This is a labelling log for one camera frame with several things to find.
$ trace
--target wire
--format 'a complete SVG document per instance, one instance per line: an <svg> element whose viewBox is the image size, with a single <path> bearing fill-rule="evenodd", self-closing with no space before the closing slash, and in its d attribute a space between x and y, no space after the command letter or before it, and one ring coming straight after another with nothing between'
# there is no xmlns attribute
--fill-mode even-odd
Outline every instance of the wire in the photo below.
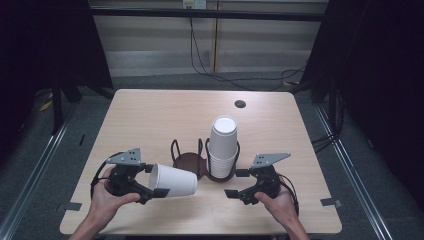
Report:
<svg viewBox="0 0 424 240"><path fill-rule="evenodd" d="M99 180L102 179L102 178L99 178L99 175L100 175L100 172L105 167L105 165L106 165L106 161L104 161L102 163L102 165L100 165L99 169L96 172L96 175L94 175L93 180L91 181L91 184L90 184L90 198L91 199L93 198L93 194L94 194L94 186L96 186L96 184L99 182Z"/></svg>
<svg viewBox="0 0 424 240"><path fill-rule="evenodd" d="M204 67L204 65L203 65L202 59L201 59L201 57L200 57L199 47L198 47L198 45L197 45L196 36L195 36L195 34L194 34L194 28L193 28L193 20L192 20L192 18L189 18L189 21L190 21L190 29L191 29L191 31L190 31L190 34L191 34L191 37L190 37L190 57L191 57L191 66L193 67L193 69L194 69L194 70L195 70L198 74L201 74L201 75L203 75L203 76L208 76L208 77L210 77L210 78L212 78L212 79L214 79L214 80L216 80L216 81L218 81L218 82L228 82L228 83L231 83L231 84L233 84L234 86L237 86L237 87L242 88L242 89L247 90L247 91L255 91L255 90L254 90L254 89L247 88L247 87L244 87L244 86L242 86L242 85L240 85L240 84L237 84L237 83L235 83L235 82L236 82L236 81L251 81L251 80L280 81L280 82L279 82L279 84L278 84L276 87L274 87L274 88L271 88L271 89L267 90L267 91L269 91L269 92L272 92L272 91L275 91L275 90L279 89L279 88L283 85L283 80L284 80L284 79L290 78L290 77L292 77L292 76L296 75L298 72L304 72L304 68L305 68L306 66L302 66L302 67L300 67L299 69L289 69L289 70L285 70L285 71L283 71L283 72L281 73L280 77L278 77L278 78L260 78L260 77L258 77L258 78L235 78L235 79L227 79L227 78L222 77L222 76L219 76L219 75L210 74L210 73L208 73L208 72L206 71L206 69L205 69L205 67ZM197 58L199 59L200 66L201 66L201 68L202 68L203 72L200 72L200 71L199 71L199 70L198 70L198 69L194 66L194 59L193 59L193 42L194 42L194 46L195 46L195 48L196 48ZM288 73L288 72L293 72L293 73L292 73L292 74L289 74L288 76L284 76L284 75L285 75L286 73Z"/></svg>
<svg viewBox="0 0 424 240"><path fill-rule="evenodd" d="M299 201L297 200L297 193L296 193L296 189L294 188L293 183L290 181L290 179L288 177L286 177L282 174L278 174L278 176L283 177L284 179L289 181L291 188L282 180L280 180L280 184L283 185L285 188L287 188L287 190L290 192L290 195L291 195L292 200L293 200L294 209L296 211L297 216L299 216Z"/></svg>
<svg viewBox="0 0 424 240"><path fill-rule="evenodd" d="M323 149L325 149L330 144L332 144L334 141L336 141L338 139L338 137L340 136L340 133L341 133L342 127L343 127L344 112L345 112L346 104L343 101L339 92L337 92L336 101L337 101L336 104L337 104L337 108L338 108L338 111L337 111L338 112L338 118L337 118L335 129L330 135L326 135L326 136L323 136L323 137L321 137L317 140L311 141L313 146L314 146L315 153L321 152Z"/></svg>

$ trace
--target stacked paper cup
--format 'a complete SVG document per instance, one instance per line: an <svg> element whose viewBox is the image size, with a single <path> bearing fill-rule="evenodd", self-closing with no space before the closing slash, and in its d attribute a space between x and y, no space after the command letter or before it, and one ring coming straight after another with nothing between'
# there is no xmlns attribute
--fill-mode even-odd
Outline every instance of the stacked paper cup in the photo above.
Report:
<svg viewBox="0 0 424 240"><path fill-rule="evenodd" d="M237 123L231 116L222 115L215 119L208 149L210 158L206 166L209 173L216 178L230 175L238 150Z"/></svg>

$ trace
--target gray floor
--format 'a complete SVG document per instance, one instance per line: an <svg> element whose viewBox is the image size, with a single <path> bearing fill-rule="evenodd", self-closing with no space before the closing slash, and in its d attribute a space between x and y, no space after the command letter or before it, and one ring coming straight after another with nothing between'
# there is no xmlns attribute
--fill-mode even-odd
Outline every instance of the gray floor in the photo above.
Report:
<svg viewBox="0 0 424 240"><path fill-rule="evenodd" d="M232 79L274 78L280 74L272 72L228 73L224 76ZM300 74L289 80L296 81L299 78ZM268 91L280 86L279 81L266 80L245 80L235 83L250 90L260 91ZM216 81L199 74L114 78L114 84L116 89L244 90L231 83ZM277 91L287 89L288 87L283 84ZM111 102L90 90L82 89L82 92L83 99L70 119L67 131L36 189L13 239L67 239L67 236L62 235L59 231L64 213L58 211L57 207L61 203L70 201L73 189L78 182ZM0 169L1 221L7 216L10 207L17 199L50 139L53 121L52 109L38 112L38 107L43 103L44 97L36 99L17 148L8 156L7 164ZM316 105L312 104L309 99L309 93L300 92L295 95L295 98L311 140L322 137L325 131L318 118ZM69 109L69 104L65 104L65 112L66 109ZM393 239L424 238L423 212L418 209L405 188L387 169L380 154L369 148L366 136L348 114L344 121L341 140L371 198L387 223ZM317 157L332 197L340 200L343 204L337 209L343 230L333 236L311 236L319 239L378 239L332 146L319 152ZM106 239L122 238L108 236Z"/></svg>

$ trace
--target black curtain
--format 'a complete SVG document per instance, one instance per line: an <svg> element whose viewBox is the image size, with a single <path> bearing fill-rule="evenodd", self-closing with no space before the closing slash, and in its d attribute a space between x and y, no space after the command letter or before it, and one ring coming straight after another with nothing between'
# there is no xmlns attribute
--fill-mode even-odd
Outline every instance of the black curtain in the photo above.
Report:
<svg viewBox="0 0 424 240"><path fill-rule="evenodd" d="M50 88L54 79L70 101L80 99L77 85L113 88L93 17L59 8L89 8L89 4L85 0L0 2L2 153L11 147L33 106L34 94Z"/></svg>
<svg viewBox="0 0 424 240"><path fill-rule="evenodd" d="M304 82L335 89L391 171L424 209L424 2L330 1Z"/></svg>

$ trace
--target table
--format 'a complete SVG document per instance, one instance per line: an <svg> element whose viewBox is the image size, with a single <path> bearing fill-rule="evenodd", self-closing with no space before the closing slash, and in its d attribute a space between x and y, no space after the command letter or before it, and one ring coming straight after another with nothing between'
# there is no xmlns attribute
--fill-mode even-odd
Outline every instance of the table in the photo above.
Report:
<svg viewBox="0 0 424 240"><path fill-rule="evenodd" d="M235 106L237 100L246 103ZM210 136L213 120L231 115L238 123L241 151L237 168L249 168L257 153L290 152L291 157L274 164L293 182L300 204L300 220L308 233L338 233L341 222L334 206L323 207L330 198L325 179L290 93L192 90L119 90L104 119L71 202L79 211L66 211L60 230L72 234L90 206L90 183L101 163L112 154L140 147L142 160L172 166L170 146L178 140L181 153L197 152L198 139ZM137 181L147 186L149 174ZM224 189L242 190L256 179L237 178L216 183L206 176L195 195L152 199L141 205L121 207L102 231L122 235L271 235L285 230L261 203L244 205L228 199Z"/></svg>

